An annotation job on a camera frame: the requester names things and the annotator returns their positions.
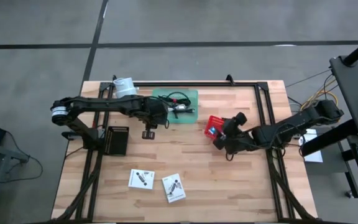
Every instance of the white box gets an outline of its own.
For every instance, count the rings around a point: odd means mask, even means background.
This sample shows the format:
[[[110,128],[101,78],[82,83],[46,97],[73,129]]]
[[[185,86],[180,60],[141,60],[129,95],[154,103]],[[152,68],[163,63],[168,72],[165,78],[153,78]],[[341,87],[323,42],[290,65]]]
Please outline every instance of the white box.
[[[168,203],[183,199],[186,197],[185,189],[180,181],[179,174],[173,174],[162,179],[162,184],[167,195]]]
[[[136,169],[131,170],[128,187],[152,190],[153,183],[154,183],[154,171],[136,170]]]

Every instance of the concrete floor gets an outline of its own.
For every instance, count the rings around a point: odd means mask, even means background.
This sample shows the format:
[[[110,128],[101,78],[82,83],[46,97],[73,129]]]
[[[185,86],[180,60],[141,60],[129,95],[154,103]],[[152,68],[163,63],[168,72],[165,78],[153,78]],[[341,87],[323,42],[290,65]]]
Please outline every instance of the concrete floor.
[[[91,43],[102,0],[0,0],[0,44]],[[124,1],[110,0],[102,42],[358,40],[358,0]],[[98,49],[90,80],[284,80],[286,84],[328,69],[328,60],[355,45]],[[89,49],[0,50],[0,127],[40,159],[36,180],[5,184],[0,223],[49,218],[67,141],[50,121],[53,100],[78,94]],[[305,101],[327,74],[287,89]],[[350,118],[339,89],[339,107]],[[358,171],[352,165],[358,182]],[[13,177],[37,174],[30,163]],[[358,223],[358,199],[343,196],[344,175],[310,175],[320,218]]]

